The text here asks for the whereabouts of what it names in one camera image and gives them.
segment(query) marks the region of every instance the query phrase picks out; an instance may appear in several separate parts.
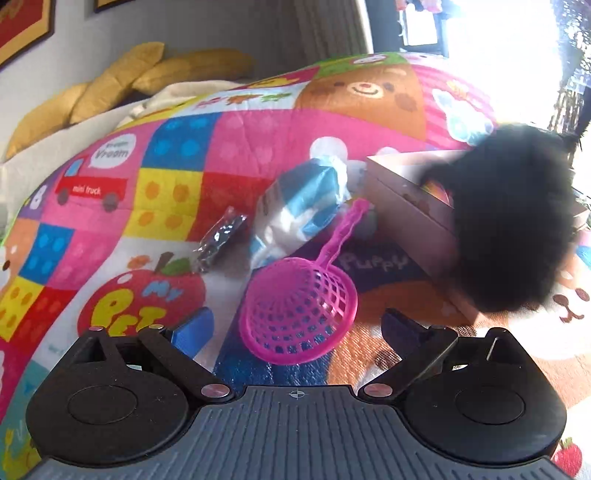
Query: picture frame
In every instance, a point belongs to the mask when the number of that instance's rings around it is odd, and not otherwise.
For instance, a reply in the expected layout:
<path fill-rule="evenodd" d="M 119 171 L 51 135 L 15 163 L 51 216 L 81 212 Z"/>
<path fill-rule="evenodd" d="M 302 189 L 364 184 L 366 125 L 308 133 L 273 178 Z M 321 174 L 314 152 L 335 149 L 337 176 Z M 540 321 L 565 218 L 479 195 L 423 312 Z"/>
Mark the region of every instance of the picture frame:
<path fill-rule="evenodd" d="M 132 0 L 95 0 L 95 13 L 102 12 L 120 4 L 131 2 Z"/>
<path fill-rule="evenodd" d="M 56 0 L 8 0 L 0 7 L 0 70 L 51 37 Z"/>

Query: printed dog face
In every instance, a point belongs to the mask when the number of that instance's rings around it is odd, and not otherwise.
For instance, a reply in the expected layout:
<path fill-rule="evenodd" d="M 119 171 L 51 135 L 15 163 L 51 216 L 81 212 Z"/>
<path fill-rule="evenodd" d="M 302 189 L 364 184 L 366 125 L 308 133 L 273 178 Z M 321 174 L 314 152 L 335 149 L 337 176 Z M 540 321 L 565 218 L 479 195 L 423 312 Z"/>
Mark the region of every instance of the printed dog face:
<path fill-rule="evenodd" d="M 589 270 L 573 255 L 544 304 L 508 315 L 509 330 L 536 358 L 564 360 L 591 355 L 590 286 Z"/>
<path fill-rule="evenodd" d="M 352 116 L 425 140 L 423 92 L 412 67 L 383 65 L 312 80 L 295 103 Z"/>

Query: colorful playmat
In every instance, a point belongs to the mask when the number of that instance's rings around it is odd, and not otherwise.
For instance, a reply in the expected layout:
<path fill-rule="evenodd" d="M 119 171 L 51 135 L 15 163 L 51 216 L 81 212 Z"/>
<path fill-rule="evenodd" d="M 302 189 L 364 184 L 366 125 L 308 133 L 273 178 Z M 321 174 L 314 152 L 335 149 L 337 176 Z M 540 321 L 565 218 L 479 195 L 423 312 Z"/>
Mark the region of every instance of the colorful playmat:
<path fill-rule="evenodd" d="M 278 175 L 309 158 L 465 149 L 493 126 L 488 97 L 447 61 L 385 53 L 195 98 L 73 157 L 31 195 L 0 248 L 0 478 L 20 478 L 38 461 L 24 422 L 27 401 L 91 325 L 134 335 L 205 305 L 215 321 L 203 325 L 196 361 L 233 386 L 355 387 L 400 359 L 381 337 L 386 307 L 419 322 L 460 323 L 461 314 L 396 245 L 350 242 L 339 264 L 360 293 L 353 329 L 324 357 L 277 367 L 252 356 L 237 333 L 248 250 L 229 249 L 203 275 L 191 273 L 185 259 L 228 206 L 253 214 Z M 312 242 L 299 253 L 313 258 L 317 249 Z M 536 311 L 461 332 L 508 326 L 571 409 L 573 444 L 591 451 L 582 428 L 585 415 L 591 420 L 591 282 L 579 257 L 556 288 Z M 567 444 L 560 461 L 578 462 Z M 579 470 L 578 478 L 591 479 L 587 464 Z"/>

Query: printed apple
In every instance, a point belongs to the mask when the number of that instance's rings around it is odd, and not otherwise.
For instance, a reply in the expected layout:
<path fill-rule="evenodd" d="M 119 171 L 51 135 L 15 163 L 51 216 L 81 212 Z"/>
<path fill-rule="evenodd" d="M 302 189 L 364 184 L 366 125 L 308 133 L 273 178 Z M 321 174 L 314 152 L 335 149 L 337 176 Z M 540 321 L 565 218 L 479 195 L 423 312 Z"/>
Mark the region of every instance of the printed apple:
<path fill-rule="evenodd" d="M 111 336 L 135 335 L 153 323 L 172 326 L 205 302 L 205 283 L 191 272 L 188 258 L 160 256 L 154 271 L 132 270 L 109 280 L 86 303 L 78 334 L 101 326 Z"/>
<path fill-rule="evenodd" d="M 552 461 L 558 465 L 564 473 L 574 478 L 583 465 L 583 453 L 573 443 L 571 437 L 560 441 L 560 450 L 552 457 Z"/>

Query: cardboard box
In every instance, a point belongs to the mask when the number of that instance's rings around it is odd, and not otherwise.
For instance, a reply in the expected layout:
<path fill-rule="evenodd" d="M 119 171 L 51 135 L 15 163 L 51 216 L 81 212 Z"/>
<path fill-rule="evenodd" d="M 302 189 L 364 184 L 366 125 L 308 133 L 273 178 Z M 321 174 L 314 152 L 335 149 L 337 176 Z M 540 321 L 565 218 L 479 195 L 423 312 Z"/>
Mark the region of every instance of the cardboard box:
<path fill-rule="evenodd" d="M 379 235 L 396 242 L 471 325 L 481 314 L 461 292 L 438 280 L 456 258 L 453 209 L 416 184 L 425 163 L 449 161 L 459 154 L 440 151 L 368 157 L 363 197 L 375 205 Z"/>

